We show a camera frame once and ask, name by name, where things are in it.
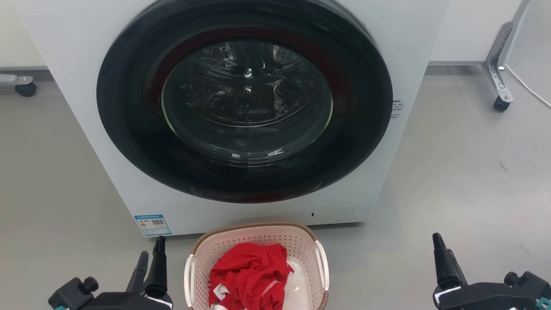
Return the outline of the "round white filter cover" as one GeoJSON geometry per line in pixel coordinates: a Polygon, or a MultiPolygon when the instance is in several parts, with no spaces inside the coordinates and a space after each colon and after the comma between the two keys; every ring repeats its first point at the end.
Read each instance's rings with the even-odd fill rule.
{"type": "Polygon", "coordinates": [[[353,208],[342,203],[315,208],[311,210],[309,218],[315,224],[340,224],[356,221],[353,208]]]}

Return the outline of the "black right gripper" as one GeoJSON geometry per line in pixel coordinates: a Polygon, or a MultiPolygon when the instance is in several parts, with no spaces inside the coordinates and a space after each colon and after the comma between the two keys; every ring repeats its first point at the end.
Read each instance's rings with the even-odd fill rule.
{"type": "Polygon", "coordinates": [[[433,257],[439,287],[453,286],[452,269],[461,285],[467,285],[433,294],[438,310],[551,310],[551,284],[532,272],[525,272],[522,276],[509,272],[502,284],[479,282],[468,285],[456,255],[452,249],[447,249],[437,232],[433,234],[433,257]]]}

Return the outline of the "beige perforated plastic laundry basket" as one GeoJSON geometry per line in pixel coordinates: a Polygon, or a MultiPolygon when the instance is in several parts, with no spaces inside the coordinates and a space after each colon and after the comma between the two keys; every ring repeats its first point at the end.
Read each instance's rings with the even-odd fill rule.
{"type": "Polygon", "coordinates": [[[281,245],[287,249],[287,262],[295,273],[285,289],[283,310],[326,310],[329,266],[325,250],[308,227],[289,222],[242,224],[203,234],[185,264],[187,310],[209,310],[209,271],[227,251],[241,243],[281,245]]]}

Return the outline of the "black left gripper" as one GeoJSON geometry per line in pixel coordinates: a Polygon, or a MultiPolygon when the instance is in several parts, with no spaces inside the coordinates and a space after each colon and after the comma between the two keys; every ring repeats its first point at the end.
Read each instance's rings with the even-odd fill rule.
{"type": "Polygon", "coordinates": [[[94,296],[99,284],[93,277],[84,281],[75,277],[58,288],[48,299],[53,310],[172,310],[165,302],[151,298],[163,298],[167,288],[167,255],[165,237],[159,236],[153,248],[153,259],[148,272],[149,253],[142,251],[126,292],[103,292],[94,296]],[[141,295],[143,291],[150,298],[141,295]]]}

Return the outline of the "blue energy label sticker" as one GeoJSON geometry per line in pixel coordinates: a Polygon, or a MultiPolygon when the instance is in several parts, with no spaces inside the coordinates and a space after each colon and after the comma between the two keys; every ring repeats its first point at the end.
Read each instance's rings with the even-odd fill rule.
{"type": "Polygon", "coordinates": [[[172,235],[162,214],[136,215],[134,219],[146,238],[172,235]]]}

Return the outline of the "black round washing machine door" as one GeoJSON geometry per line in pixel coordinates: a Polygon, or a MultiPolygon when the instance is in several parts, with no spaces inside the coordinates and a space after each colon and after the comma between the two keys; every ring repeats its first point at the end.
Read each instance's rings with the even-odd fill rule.
{"type": "Polygon", "coordinates": [[[350,174],[387,130],[393,86],[364,25],[333,0],[157,0],[116,37],[96,97],[139,170],[244,204],[350,174]]]}

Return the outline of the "white washing machine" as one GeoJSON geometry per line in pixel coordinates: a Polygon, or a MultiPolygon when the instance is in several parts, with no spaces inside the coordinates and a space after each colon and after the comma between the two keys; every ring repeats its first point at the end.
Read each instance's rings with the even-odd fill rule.
{"type": "Polygon", "coordinates": [[[350,174],[310,194],[267,203],[232,203],[170,188],[133,165],[112,142],[98,111],[105,55],[133,18],[157,0],[14,0],[80,127],[132,216],[162,214],[172,235],[234,224],[315,224],[311,210],[333,204],[367,220],[377,202],[450,0],[333,0],[372,37],[391,76],[391,118],[374,152],[350,174]]]}

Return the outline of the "red garment with white trim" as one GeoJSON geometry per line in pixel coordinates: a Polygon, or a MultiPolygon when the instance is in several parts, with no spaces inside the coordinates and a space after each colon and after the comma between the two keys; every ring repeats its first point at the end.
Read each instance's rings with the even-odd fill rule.
{"type": "Polygon", "coordinates": [[[282,245],[242,243],[209,272],[209,310],[283,310],[294,275],[282,245]]]}

